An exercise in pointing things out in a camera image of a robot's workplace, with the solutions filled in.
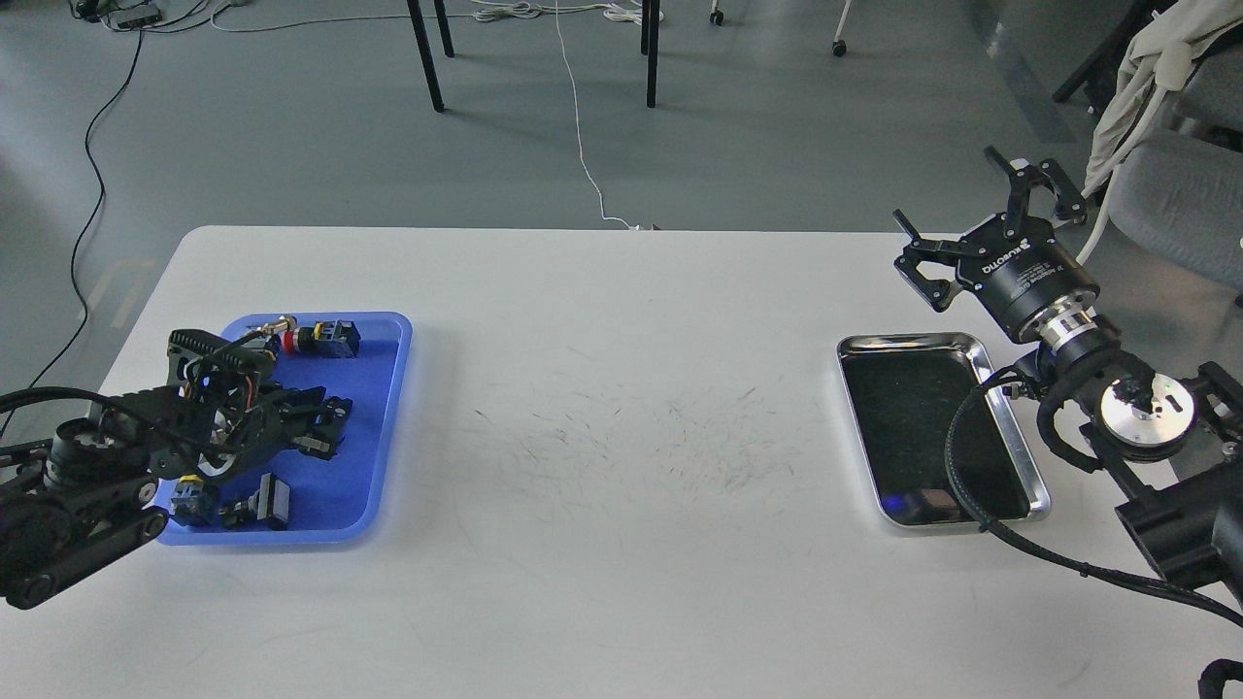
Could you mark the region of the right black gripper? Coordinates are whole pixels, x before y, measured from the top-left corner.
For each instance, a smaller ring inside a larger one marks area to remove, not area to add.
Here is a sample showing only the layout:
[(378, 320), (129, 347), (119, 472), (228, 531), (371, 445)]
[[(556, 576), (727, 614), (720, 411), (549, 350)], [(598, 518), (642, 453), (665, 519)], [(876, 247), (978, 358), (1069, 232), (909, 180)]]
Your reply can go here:
[[(910, 239), (892, 261), (897, 274), (935, 313), (971, 291), (1014, 345), (1040, 341), (1059, 362), (1122, 345), (1116, 327), (1093, 315), (1099, 284), (1057, 243), (1050, 221), (1028, 216), (1030, 190), (1044, 187), (1054, 195), (1058, 220), (1084, 224), (1088, 204), (1079, 187), (1052, 158), (1016, 165), (994, 146), (986, 146), (983, 155), (1009, 182), (1004, 220), (991, 216), (957, 238), (933, 240), (895, 209), (892, 218)], [(951, 267), (953, 279), (929, 279), (921, 264)]]

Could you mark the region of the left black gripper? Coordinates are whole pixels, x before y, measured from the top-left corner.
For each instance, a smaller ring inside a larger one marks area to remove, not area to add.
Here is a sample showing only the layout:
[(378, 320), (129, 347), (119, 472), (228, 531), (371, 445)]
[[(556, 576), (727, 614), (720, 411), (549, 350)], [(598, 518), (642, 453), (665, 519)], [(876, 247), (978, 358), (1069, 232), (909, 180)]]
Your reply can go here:
[[(173, 391), (172, 428), (190, 439), (155, 458), (157, 478), (198, 475), (227, 481), (292, 449), (332, 460), (353, 402), (328, 396), (324, 386), (283, 389), (270, 381), (277, 340), (250, 330), (229, 341), (205, 330), (175, 330), (168, 340)], [(286, 424), (285, 420), (308, 420)]]

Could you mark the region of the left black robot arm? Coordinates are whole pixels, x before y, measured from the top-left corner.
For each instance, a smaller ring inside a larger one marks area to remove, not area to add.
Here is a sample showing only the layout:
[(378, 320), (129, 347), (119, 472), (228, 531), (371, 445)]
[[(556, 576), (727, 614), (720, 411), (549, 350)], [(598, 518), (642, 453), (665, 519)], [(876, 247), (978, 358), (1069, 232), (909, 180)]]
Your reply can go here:
[(67, 386), (4, 396), (6, 413), (56, 399), (92, 408), (45, 442), (2, 450), (14, 471), (2, 483), (2, 597), (34, 608), (150, 544), (169, 521), (288, 527), (291, 488), (275, 475), (230, 502), (220, 488), (286, 449), (336, 455), (352, 400), (323, 386), (286, 388), (271, 376), (280, 353), (352, 358), (359, 342), (349, 321), (301, 327), (292, 316), (236, 340), (175, 330), (164, 386), (117, 397)]

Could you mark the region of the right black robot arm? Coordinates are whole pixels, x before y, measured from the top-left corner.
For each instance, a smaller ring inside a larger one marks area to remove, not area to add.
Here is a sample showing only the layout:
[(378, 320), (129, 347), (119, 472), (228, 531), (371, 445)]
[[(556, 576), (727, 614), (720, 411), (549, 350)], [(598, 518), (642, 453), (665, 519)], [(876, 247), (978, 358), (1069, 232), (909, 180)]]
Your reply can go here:
[[(1079, 187), (1057, 160), (1011, 160), (994, 147), (983, 153), (1009, 184), (1004, 211), (953, 240), (924, 238), (902, 211), (892, 213), (909, 239), (895, 260), (897, 274), (937, 313), (958, 294), (972, 294), (1013, 345), (1033, 345), (1030, 354), (994, 371), (968, 397), (1001, 389), (1037, 400), (1037, 429), (1052, 455), (1085, 473), (1106, 471), (1122, 491), (1126, 500), (1116, 515), (1154, 576), (1069, 558), (987, 512), (956, 464), (967, 404), (952, 415), (943, 447), (951, 491), (981, 531), (1022, 553), (1239, 624), (1239, 609), (1199, 593), (1204, 585), (1223, 583), (1241, 596), (1239, 381), (1214, 362), (1199, 366), (1193, 377), (1171, 378), (1124, 350), (1117, 327), (1093, 310), (1099, 284), (1054, 234), (1054, 220), (1085, 220), (1088, 201)], [(1030, 216), (1035, 187), (1053, 193), (1054, 220)], [(1195, 429), (1236, 451), (1167, 488), (1137, 478), (1134, 464), (1177, 454)]]

